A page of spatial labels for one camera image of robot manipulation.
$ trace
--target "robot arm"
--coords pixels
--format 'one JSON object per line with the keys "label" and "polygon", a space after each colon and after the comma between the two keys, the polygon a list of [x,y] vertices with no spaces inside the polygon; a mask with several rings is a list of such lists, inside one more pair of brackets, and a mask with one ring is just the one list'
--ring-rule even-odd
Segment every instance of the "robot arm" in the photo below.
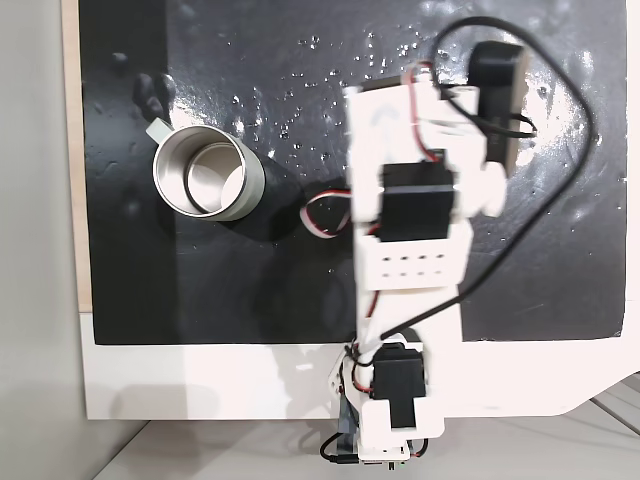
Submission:
{"label": "robot arm", "polygon": [[[481,65],[500,54],[512,60],[509,85],[491,84],[491,67]],[[470,67],[476,69],[470,83],[475,76],[479,85],[452,86],[449,93],[466,111],[487,112],[510,126],[512,108],[522,105],[525,63],[521,47],[479,44]],[[430,75],[413,75],[345,90],[358,354],[338,359],[330,385],[357,417],[351,421],[358,460],[390,467],[409,460],[412,441],[444,431],[430,353],[459,342],[459,309],[433,317],[452,327],[448,333],[422,322],[414,341],[380,337],[457,294],[473,240],[469,219],[501,214],[517,155],[517,141],[492,144],[442,98]]]}

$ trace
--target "black cable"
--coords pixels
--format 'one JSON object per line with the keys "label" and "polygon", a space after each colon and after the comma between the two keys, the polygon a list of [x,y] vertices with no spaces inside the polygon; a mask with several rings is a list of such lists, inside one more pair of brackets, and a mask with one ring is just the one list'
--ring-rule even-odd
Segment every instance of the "black cable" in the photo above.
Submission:
{"label": "black cable", "polygon": [[427,453],[427,448],[429,448],[429,439],[425,438],[422,441],[422,447],[420,447],[420,450],[418,450],[416,453],[413,454],[414,457],[421,457],[423,456],[425,453]]}
{"label": "black cable", "polygon": [[360,463],[360,458],[358,458],[357,453],[347,453],[344,455],[329,455],[326,450],[332,442],[335,442],[342,436],[342,433],[337,432],[331,435],[320,447],[320,455],[326,461],[331,463],[337,463],[339,465],[354,465]]}
{"label": "black cable", "polygon": [[[386,331],[382,335],[380,335],[381,340],[385,340],[396,333],[400,333],[406,328],[412,327],[415,324],[432,317],[447,308],[456,305],[465,299],[467,299],[471,294],[473,294],[478,288],[480,288],[484,282],[502,265],[502,263],[507,259],[507,257],[515,250],[515,248],[522,242],[524,237],[531,231],[531,229],[538,223],[538,221],[546,214],[547,211],[558,201],[558,199],[562,196],[562,194],[575,182],[575,180],[580,176],[582,171],[584,170],[585,165],[587,164],[587,160],[589,158],[589,154],[591,153],[591,149],[593,144],[596,141],[596,127],[594,114],[589,106],[589,103],[585,99],[584,95],[580,91],[580,89],[573,83],[573,81],[569,78],[567,73],[560,67],[560,65],[544,50],[544,48],[538,43],[538,41],[532,37],[525,30],[512,25],[509,22],[505,22],[504,20],[499,20],[497,18],[491,17],[470,17],[459,20],[457,22],[452,23],[446,29],[438,34],[436,37],[434,44],[431,48],[431,56],[433,60],[438,58],[438,49],[442,44],[445,37],[450,35],[452,32],[459,30],[464,27],[469,26],[486,26],[493,27],[503,30],[511,35],[519,38],[524,43],[528,44],[532,50],[534,50],[542,59],[547,63],[547,65],[553,70],[556,75],[564,82],[567,89],[571,93],[571,95],[578,101],[580,107],[584,111],[584,116],[587,122],[587,139],[585,145],[580,153],[579,160],[574,167],[573,171],[567,176],[565,180],[561,182],[561,184],[556,188],[554,193],[549,196],[547,201],[536,210],[536,212],[531,216],[531,218],[516,232],[516,234],[512,237],[511,241],[507,244],[507,246],[500,252],[500,254],[489,264],[489,266],[485,269],[484,272],[478,278],[476,278],[464,291],[460,292],[456,297],[453,297],[450,300],[432,308],[431,310],[418,315],[417,317],[408,320],[397,327],[392,328],[391,330]],[[438,79],[437,69],[432,69],[433,72],[433,84],[436,86],[443,98],[445,98],[458,112],[460,112],[463,116],[471,120],[474,124],[476,124],[479,128],[481,128],[485,133],[493,132],[499,133],[506,136],[513,137],[512,134],[519,133],[514,132],[512,130],[504,129],[499,127],[498,125],[487,122],[486,120],[480,119],[475,115],[471,115],[464,108],[456,103],[456,101],[451,97],[451,95],[447,92],[446,85],[440,83]]]}
{"label": "black cable", "polygon": [[328,462],[332,462],[335,463],[335,459],[338,457],[338,455],[329,455],[327,454],[326,450],[327,447],[329,445],[331,445],[333,442],[335,442],[337,439],[339,439],[342,436],[342,433],[340,432],[336,432],[333,435],[331,435],[320,447],[320,455],[322,456],[322,458],[324,458],[325,460],[327,460]]}
{"label": "black cable", "polygon": [[353,360],[353,363],[355,363],[359,367],[370,367],[371,365],[373,365],[373,358],[367,363],[362,363],[358,361],[358,357],[360,356],[360,353],[358,353],[357,345],[353,345],[353,343],[351,344],[351,347],[348,347],[347,345],[345,345],[344,351],[346,352],[347,357]]}

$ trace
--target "wire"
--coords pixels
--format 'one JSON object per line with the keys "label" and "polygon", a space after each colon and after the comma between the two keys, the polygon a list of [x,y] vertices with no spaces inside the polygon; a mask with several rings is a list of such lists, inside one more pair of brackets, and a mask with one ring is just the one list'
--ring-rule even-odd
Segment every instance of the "wire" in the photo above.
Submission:
{"label": "wire", "polygon": [[306,227],[309,232],[315,235],[318,238],[322,239],[330,239],[337,237],[340,232],[347,226],[349,220],[351,218],[351,214],[349,210],[347,210],[338,225],[338,228],[334,232],[329,232],[326,229],[320,227],[309,215],[309,206],[312,203],[317,202],[318,200],[322,200],[323,198],[351,198],[350,190],[325,190],[324,192],[320,192],[309,200],[304,207],[300,209],[300,220],[302,220],[302,224]]}
{"label": "wire", "polygon": [[378,299],[380,298],[380,290],[376,290],[373,293],[373,300],[371,300],[371,305],[369,305],[369,310],[367,310],[367,317],[371,318],[373,316],[373,312],[376,311],[376,307],[378,306]]}
{"label": "wire", "polygon": [[440,159],[434,154],[431,150],[429,150],[424,142],[422,141],[422,136],[420,135],[420,119],[418,117],[418,101],[416,99],[416,70],[422,67],[427,67],[433,70],[433,66],[431,62],[417,62],[415,63],[407,72],[407,79],[404,82],[409,87],[409,110],[411,115],[411,128],[413,129],[413,138],[418,144],[418,148],[420,151],[432,162],[439,162]]}
{"label": "wire", "polygon": [[[565,193],[566,190],[575,182],[575,180],[580,176],[583,172],[588,159],[591,153],[591,149],[593,148],[593,144],[596,141],[597,133],[596,126],[594,120],[594,114],[589,106],[589,103],[585,99],[584,95],[580,91],[580,89],[573,83],[573,81],[569,78],[567,73],[560,67],[560,65],[544,50],[544,48],[538,43],[538,41],[533,38],[529,33],[525,30],[512,25],[504,20],[499,20],[497,18],[491,17],[470,17],[459,20],[457,22],[452,23],[445,30],[438,34],[436,37],[433,46],[431,47],[431,55],[433,58],[437,58],[438,49],[442,44],[445,37],[447,37],[452,32],[459,30],[468,26],[486,26],[493,27],[503,30],[511,35],[519,38],[524,43],[528,44],[531,49],[533,49],[542,59],[547,63],[547,65],[553,70],[556,75],[565,83],[567,89],[571,93],[571,95],[577,100],[580,104],[580,107],[584,111],[584,117],[587,123],[587,137],[585,144],[582,148],[582,151],[579,156],[579,160],[576,163],[576,166],[572,170],[572,172],[560,183],[560,185],[555,189],[555,191],[549,196],[549,198],[535,211],[535,213],[527,220],[527,222],[515,233],[512,237],[511,241],[507,244],[507,246],[498,254],[498,256],[489,264],[489,266],[462,292],[460,292],[457,296],[447,300],[446,302],[432,308],[431,310],[424,312],[411,320],[403,322],[402,324],[394,327],[390,330],[387,330],[382,335],[380,335],[380,340],[385,340],[396,333],[400,333],[403,330],[414,326],[415,324],[426,320],[438,313],[446,310],[447,308],[456,305],[469,296],[471,296],[478,288],[480,288],[487,281],[493,273],[495,273],[498,268],[504,263],[504,261],[509,257],[509,255],[520,245],[522,240],[529,234],[531,229],[540,221],[542,217],[545,216],[546,212],[560,199],[560,197]],[[464,110],[460,105],[458,105],[455,100],[451,97],[451,95],[446,92],[446,87],[440,83],[438,79],[438,74],[436,68],[433,69],[433,84],[440,89],[442,92],[443,98],[445,98],[451,105],[458,110],[462,115],[475,123],[478,128],[482,128],[483,131],[498,133],[501,135],[509,136],[510,138],[522,138],[517,135],[514,135],[518,132],[513,132],[508,129],[503,129],[495,124],[490,122],[486,122],[485,120],[480,119],[475,115],[471,115],[469,112]]]}
{"label": "wire", "polygon": [[429,439],[425,438],[422,441],[422,447],[420,447],[420,450],[418,450],[415,453],[412,453],[411,456],[412,457],[416,457],[416,458],[420,458],[421,456],[423,456],[425,453],[427,453],[427,448],[429,448]]}
{"label": "wire", "polygon": [[351,382],[353,383],[353,388],[355,388],[356,390],[358,390],[359,392],[362,392],[362,393],[371,393],[371,392],[373,392],[373,388],[371,388],[371,387],[363,387],[356,380],[356,367],[357,366],[358,366],[358,364],[356,362],[353,362],[353,368],[351,369]]}
{"label": "wire", "polygon": [[336,432],[333,435],[331,435],[329,438],[327,438],[327,440],[320,447],[320,456],[322,456],[322,458],[324,458],[325,460],[331,463],[336,462],[338,455],[329,455],[327,453],[327,447],[331,445],[333,442],[335,442],[336,440],[338,440],[341,436],[342,436],[341,432]]}

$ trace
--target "mug rim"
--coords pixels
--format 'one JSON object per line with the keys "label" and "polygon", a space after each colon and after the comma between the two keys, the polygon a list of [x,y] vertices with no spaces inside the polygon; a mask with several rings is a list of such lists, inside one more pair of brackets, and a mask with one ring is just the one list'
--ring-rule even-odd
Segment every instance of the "mug rim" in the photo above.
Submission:
{"label": "mug rim", "polygon": [[[182,132],[184,130],[189,130],[189,129],[192,129],[192,128],[194,128],[194,129],[207,128],[209,130],[213,130],[214,132],[223,135],[227,140],[229,140],[229,142],[231,142],[231,145],[233,145],[233,147],[235,148],[236,153],[240,157],[240,163],[242,164],[242,187],[240,188],[240,190],[239,190],[238,194],[236,195],[236,197],[233,199],[233,202],[231,202],[226,207],[219,208],[215,212],[206,212],[206,213],[197,214],[197,213],[191,213],[191,212],[187,212],[187,211],[182,210],[180,207],[175,205],[172,201],[170,201],[167,198],[165,193],[162,191],[162,187],[160,186],[160,181],[158,179],[158,157],[160,156],[160,153],[162,152],[162,148],[165,146],[165,143],[167,141],[169,141],[169,139],[171,137],[173,137],[174,135],[176,135],[178,132]],[[200,152],[201,150],[209,147],[210,145],[213,145],[213,144],[208,144],[208,145],[203,146],[200,150],[198,150],[198,152]],[[194,207],[196,209],[198,209],[200,206],[197,205],[192,200],[191,194],[190,194],[189,189],[187,188],[187,184],[186,184],[187,183],[186,173],[187,173],[187,169],[189,168],[190,165],[191,165],[191,161],[187,162],[187,164],[185,165],[185,170],[183,172],[184,188],[185,188],[185,192],[187,194],[187,197],[189,198],[189,201],[194,205]],[[238,141],[232,135],[228,134],[227,132],[225,132],[223,130],[220,130],[217,127],[213,127],[211,125],[187,125],[185,127],[181,127],[181,128],[177,128],[177,129],[173,130],[169,135],[167,135],[162,140],[162,143],[160,143],[158,145],[158,149],[156,150],[155,156],[153,158],[153,182],[156,185],[156,190],[158,191],[158,193],[160,194],[162,199],[165,201],[165,203],[167,205],[169,205],[171,208],[173,208],[176,212],[181,213],[183,215],[186,215],[188,217],[192,217],[192,218],[213,218],[213,217],[216,217],[218,215],[221,215],[221,214],[229,211],[231,208],[233,208],[233,206],[242,197],[242,194],[244,193],[244,191],[246,189],[246,186],[247,186],[247,163],[246,163],[246,159],[245,159],[245,156],[244,156],[244,152],[240,148],[240,145],[238,145]]]}

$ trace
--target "white surface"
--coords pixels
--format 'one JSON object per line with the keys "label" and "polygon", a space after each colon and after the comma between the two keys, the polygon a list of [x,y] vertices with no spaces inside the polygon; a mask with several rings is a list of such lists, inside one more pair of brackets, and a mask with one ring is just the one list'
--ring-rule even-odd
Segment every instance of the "white surface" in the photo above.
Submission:
{"label": "white surface", "polygon": [[[628,82],[633,86],[640,80],[634,61],[640,34],[633,26],[640,18],[639,2],[628,2],[628,18]],[[640,92],[630,88],[628,95],[629,158],[635,160]],[[459,329],[455,322],[423,322],[420,328],[430,336],[430,379],[438,384],[434,394],[446,417],[557,415],[640,371],[638,175],[637,162],[628,162],[627,302],[621,337],[462,343],[447,331]],[[391,305],[381,298],[377,311],[393,311]],[[327,418],[337,413],[328,407],[326,385],[339,345],[99,347],[90,315],[83,316],[81,327],[89,418]],[[216,368],[221,365],[233,369]],[[580,462],[588,460],[585,456]]]}
{"label": "white surface", "polygon": [[0,478],[86,480],[143,424],[85,414],[60,2],[0,3]]}
{"label": "white surface", "polygon": [[318,455],[334,422],[151,422],[97,480],[637,480],[640,441],[587,403],[554,418],[448,420],[392,473]]}

